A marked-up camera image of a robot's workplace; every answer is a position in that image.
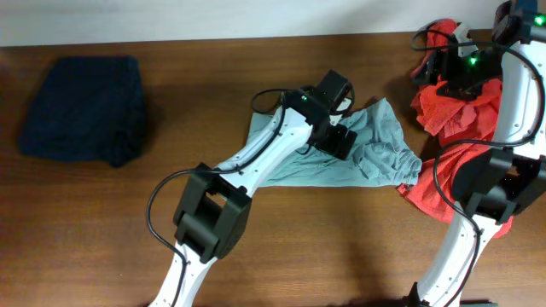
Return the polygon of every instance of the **clothing item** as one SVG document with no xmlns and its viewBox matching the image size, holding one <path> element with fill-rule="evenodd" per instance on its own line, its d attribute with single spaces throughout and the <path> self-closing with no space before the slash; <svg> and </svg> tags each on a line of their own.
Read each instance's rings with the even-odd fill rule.
<svg viewBox="0 0 546 307">
<path fill-rule="evenodd" d="M 271 116 L 253 115 L 248 140 L 265 127 Z M 404 142 L 402 127 L 386 99 L 342 119 L 358 136 L 346 160 L 311 148 L 286 157 L 262 187 L 379 187 L 416 184 L 421 160 Z M 303 153 L 307 145 L 299 151 Z"/>
<path fill-rule="evenodd" d="M 432 29 L 452 33 L 456 28 L 453 20 L 442 20 Z M 427 46 L 447 44 L 446 38 L 428 33 Z M 425 131 L 439 137 L 441 146 L 461 139 L 490 141 L 495 134 L 501 103 L 502 83 L 492 79 L 483 85 L 482 95 L 474 101 L 460 101 L 455 98 L 438 96 L 436 91 L 445 84 L 439 80 L 436 85 L 421 87 L 411 106 L 417 110 L 417 121 Z M 440 158 L 438 178 L 442 191 L 451 200 L 451 189 L 455 174 L 465 162 L 484 153 L 487 146 L 461 144 L 450 148 Z M 398 191 L 426 214 L 440 221 L 450 223 L 454 211 L 441 199 L 433 180 L 434 159 L 423 163 L 418 183 L 411 187 L 401 185 Z M 512 218 L 495 235 L 505 235 L 512 226 Z"/>
<path fill-rule="evenodd" d="M 119 167 L 141 154 L 146 109 L 137 60 L 67 57 L 53 66 L 19 138 L 23 154 Z"/>
</svg>

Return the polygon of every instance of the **brown wooden surface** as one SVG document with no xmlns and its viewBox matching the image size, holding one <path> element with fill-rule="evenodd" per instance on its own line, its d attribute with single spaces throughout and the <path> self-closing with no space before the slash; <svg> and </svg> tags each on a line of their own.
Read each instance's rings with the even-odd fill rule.
<svg viewBox="0 0 546 307">
<path fill-rule="evenodd" d="M 355 85 L 358 106 L 385 96 L 420 154 L 428 135 L 410 108 L 416 88 L 408 73 L 422 54 L 409 40 L 399 33 L 0 49 L 0 305 L 150 302 L 172 252 L 146 229 L 149 193 L 174 170 L 215 165 L 238 150 L 249 99 L 259 90 L 314 84 L 333 68 Z M 25 110 L 55 58 L 122 54 L 140 61 L 153 118 L 140 159 L 115 170 L 18 154 Z M 184 182 L 167 186 L 153 211 L 167 238 Z M 463 297 L 544 306 L 545 220 L 542 197 L 486 248 Z M 196 303 L 324 306 L 400 298 L 432 263 L 445 230 L 394 187 L 264 188 L 241 242 L 214 264 Z"/>
</svg>

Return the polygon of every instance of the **white wall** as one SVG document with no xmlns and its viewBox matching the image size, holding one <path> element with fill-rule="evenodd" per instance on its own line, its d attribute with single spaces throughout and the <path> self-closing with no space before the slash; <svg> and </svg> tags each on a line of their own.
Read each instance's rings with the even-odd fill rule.
<svg viewBox="0 0 546 307">
<path fill-rule="evenodd" d="M 504 0 L 0 0 L 0 45 L 491 28 Z"/>
</svg>

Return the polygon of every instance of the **red cloth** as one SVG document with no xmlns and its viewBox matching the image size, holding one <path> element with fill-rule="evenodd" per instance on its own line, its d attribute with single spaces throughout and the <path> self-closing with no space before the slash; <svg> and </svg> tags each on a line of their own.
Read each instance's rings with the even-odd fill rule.
<svg viewBox="0 0 546 307">
<path fill-rule="evenodd" d="M 447 26 L 451 29 L 452 25 L 449 21 L 452 20 L 442 21 L 432 28 L 437 26 L 436 29 L 439 31 L 447 32 L 442 27 Z M 439 37 L 437 34 L 429 33 L 428 35 L 427 45 L 447 43 L 443 37 L 431 40 L 430 36 Z M 497 127 L 502 94 L 501 81 L 492 79 L 484 84 L 482 95 L 475 101 L 460 101 L 455 98 L 437 96 L 436 90 L 443 84 L 445 82 L 423 87 L 411 102 L 411 106 L 417 110 L 417 121 L 423 125 L 425 131 L 433 136 L 438 135 L 441 146 L 466 138 L 490 141 Z M 487 149 L 488 147 L 483 145 L 462 144 L 454 146 L 442 155 L 439 162 L 438 178 L 442 190 L 451 201 L 454 201 L 451 187 L 459 167 Z M 434 159 L 423 163 L 419 181 L 415 186 L 409 188 L 402 185 L 398 187 L 398 191 L 426 214 L 442 222 L 450 223 L 454 212 L 441 199 L 434 186 L 433 163 Z M 512 218 L 502 226 L 495 237 L 505 235 L 511 226 Z"/>
</svg>

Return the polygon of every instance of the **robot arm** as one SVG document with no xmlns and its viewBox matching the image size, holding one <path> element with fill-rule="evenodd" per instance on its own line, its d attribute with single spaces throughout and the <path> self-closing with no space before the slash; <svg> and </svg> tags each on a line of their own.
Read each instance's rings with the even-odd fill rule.
<svg viewBox="0 0 546 307">
<path fill-rule="evenodd" d="M 529 3 L 532 1 L 503 4 L 499 11 L 504 16 L 497 16 L 501 18 L 497 19 L 494 38 L 498 43 L 510 43 L 510 48 L 531 61 L 540 75 L 546 75 L 545 37 L 543 31 L 533 30 L 542 24 L 530 25 L 543 15 L 524 11 L 529 9 Z M 546 187 L 546 120 L 543 114 L 538 116 L 543 103 L 540 99 L 543 97 L 539 98 L 543 80 L 509 53 L 502 55 L 501 65 L 502 101 L 493 141 L 517 142 L 529 136 L 535 125 L 540 125 L 540 131 L 524 145 L 490 149 L 466 163 L 456 174 L 453 184 L 453 196 L 459 200 L 456 205 L 482 229 L 478 257 L 502 224 L 524 211 Z M 512 166 L 519 172 L 517 175 L 508 174 Z M 456 214 L 433 266 L 414 285 L 409 306 L 459 306 L 460 293 L 448 303 L 472 269 L 475 240 L 473 225 Z"/>
<path fill-rule="evenodd" d="M 316 88 L 283 94 L 286 103 L 276 110 L 271 121 L 241 151 L 216 168 L 237 171 L 212 174 L 206 165 L 196 169 L 173 218 L 177 225 L 176 248 L 186 257 L 176 306 L 171 302 L 183 269 L 183 261 L 176 254 L 150 306 L 191 306 L 208 270 L 241 238 L 254 193 L 289 154 L 309 143 L 338 158 L 346 157 L 356 133 L 337 124 L 340 113 L 348 112 L 353 103 L 346 98 L 350 90 L 345 78 L 330 71 Z M 224 206 L 206 196 L 216 193 L 226 200 Z"/>
</svg>

